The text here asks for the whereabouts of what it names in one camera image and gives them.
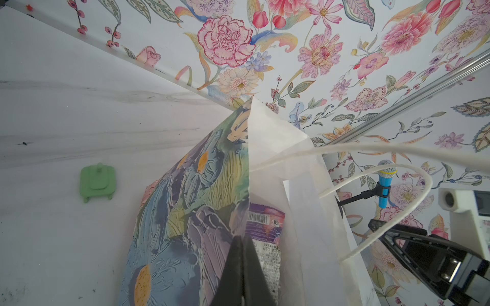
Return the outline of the floral paper gift bag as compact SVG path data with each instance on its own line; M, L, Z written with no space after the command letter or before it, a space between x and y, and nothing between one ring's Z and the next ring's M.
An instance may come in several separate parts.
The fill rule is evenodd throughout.
M431 140L320 145L254 99L235 110L150 185L140 204L118 305L210 305L251 203L285 213L278 305L439 305L368 228L371 219L450 239L439 190L489 189L489 156L458 161ZM337 201L376 186L394 163L386 209L378 198Z

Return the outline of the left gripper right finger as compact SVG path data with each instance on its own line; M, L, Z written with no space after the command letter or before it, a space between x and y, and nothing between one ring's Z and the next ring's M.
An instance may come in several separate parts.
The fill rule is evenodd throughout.
M274 306L255 246L249 236L242 238L242 295L247 306Z

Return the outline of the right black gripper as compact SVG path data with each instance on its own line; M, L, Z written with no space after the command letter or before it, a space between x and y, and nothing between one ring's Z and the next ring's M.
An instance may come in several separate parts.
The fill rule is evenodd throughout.
M489 305L489 261L463 246L398 224L379 241L441 299L454 305Z

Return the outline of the purple snack packet back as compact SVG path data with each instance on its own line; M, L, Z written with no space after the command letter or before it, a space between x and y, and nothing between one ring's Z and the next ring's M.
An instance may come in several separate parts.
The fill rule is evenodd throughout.
M279 243L284 221L285 213L278 209L255 203L249 206L246 234L253 241L267 286L276 304L280 289Z

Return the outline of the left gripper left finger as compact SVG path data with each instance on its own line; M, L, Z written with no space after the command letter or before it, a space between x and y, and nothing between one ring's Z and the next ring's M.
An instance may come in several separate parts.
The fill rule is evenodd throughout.
M243 297L243 244L235 236L211 306L239 306Z

